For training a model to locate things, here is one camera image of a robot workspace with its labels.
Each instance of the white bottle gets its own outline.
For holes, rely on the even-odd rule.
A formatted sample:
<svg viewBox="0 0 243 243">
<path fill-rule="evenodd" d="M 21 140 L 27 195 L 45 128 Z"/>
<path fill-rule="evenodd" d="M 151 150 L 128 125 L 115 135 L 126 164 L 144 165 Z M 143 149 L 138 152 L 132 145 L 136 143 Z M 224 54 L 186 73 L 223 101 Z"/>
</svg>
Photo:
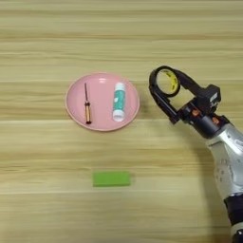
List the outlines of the white bottle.
<svg viewBox="0 0 243 243">
<path fill-rule="evenodd" d="M 116 83 L 114 103 L 113 103 L 113 120 L 122 122 L 124 120 L 124 105 L 125 105 L 125 84 Z"/>
</svg>

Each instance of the pink plate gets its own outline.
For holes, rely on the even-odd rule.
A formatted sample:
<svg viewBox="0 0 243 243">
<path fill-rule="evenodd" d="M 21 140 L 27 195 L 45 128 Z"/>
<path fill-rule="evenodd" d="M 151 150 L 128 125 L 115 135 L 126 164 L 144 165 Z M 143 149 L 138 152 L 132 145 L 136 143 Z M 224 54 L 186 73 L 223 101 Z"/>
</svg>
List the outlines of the pink plate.
<svg viewBox="0 0 243 243">
<path fill-rule="evenodd" d="M 125 84 L 125 118 L 116 122 L 112 118 L 115 84 Z M 85 123 L 84 84 L 90 101 L 91 124 Z M 136 88 L 127 80 L 109 73 L 95 73 L 76 81 L 66 95 L 66 109 L 78 124 L 96 131 L 120 129 L 135 119 L 140 109 L 140 98 Z"/>
</svg>

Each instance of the green sponge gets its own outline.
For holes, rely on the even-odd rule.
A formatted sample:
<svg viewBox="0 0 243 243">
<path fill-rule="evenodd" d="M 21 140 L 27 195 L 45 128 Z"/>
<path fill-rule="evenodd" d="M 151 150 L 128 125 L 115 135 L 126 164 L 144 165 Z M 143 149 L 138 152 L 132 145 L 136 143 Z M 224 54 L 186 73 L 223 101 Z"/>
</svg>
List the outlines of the green sponge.
<svg viewBox="0 0 243 243">
<path fill-rule="evenodd" d="M 131 177 L 129 172 L 113 171 L 93 173 L 94 187 L 129 186 L 130 184 Z"/>
</svg>

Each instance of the circular ring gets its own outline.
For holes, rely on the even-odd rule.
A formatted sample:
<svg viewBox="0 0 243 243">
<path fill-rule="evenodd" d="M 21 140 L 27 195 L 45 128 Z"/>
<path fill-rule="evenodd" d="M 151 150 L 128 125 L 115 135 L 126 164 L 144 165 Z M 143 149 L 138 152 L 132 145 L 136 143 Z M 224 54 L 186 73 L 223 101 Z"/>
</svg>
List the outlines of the circular ring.
<svg viewBox="0 0 243 243">
<path fill-rule="evenodd" d="M 174 86 L 173 89 L 175 89 L 173 93 L 165 93 L 159 88 L 157 77 L 160 72 L 165 73 L 170 78 L 170 82 L 172 86 Z M 150 74 L 149 83 L 152 86 L 152 88 L 154 87 L 159 89 L 168 98 L 175 97 L 180 91 L 180 81 L 177 76 L 177 73 L 170 66 L 167 65 L 162 65 L 156 68 L 154 71 L 152 71 L 152 73 Z"/>
</svg>

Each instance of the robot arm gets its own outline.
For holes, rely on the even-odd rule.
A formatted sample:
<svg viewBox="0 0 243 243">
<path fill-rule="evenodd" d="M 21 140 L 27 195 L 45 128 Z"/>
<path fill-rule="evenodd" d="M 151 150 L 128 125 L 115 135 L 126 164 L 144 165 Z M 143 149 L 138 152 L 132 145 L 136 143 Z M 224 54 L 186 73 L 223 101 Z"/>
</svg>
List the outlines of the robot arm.
<svg viewBox="0 0 243 243">
<path fill-rule="evenodd" d="M 215 158 L 215 181 L 225 202 L 235 240 L 243 242 L 243 135 L 231 124 L 207 141 Z"/>
<path fill-rule="evenodd" d="M 172 84 L 172 92 L 163 92 L 157 83 L 159 72 L 164 72 Z M 169 98 L 175 97 L 180 86 L 195 97 L 176 110 Z M 232 223 L 233 243 L 243 243 L 243 135 L 224 116 L 217 116 L 221 102 L 220 89 L 198 85 L 185 73 L 170 66 L 160 66 L 150 74 L 149 89 L 157 105 L 175 124 L 179 120 L 192 125 L 205 139 L 215 158 L 215 181 Z"/>
</svg>

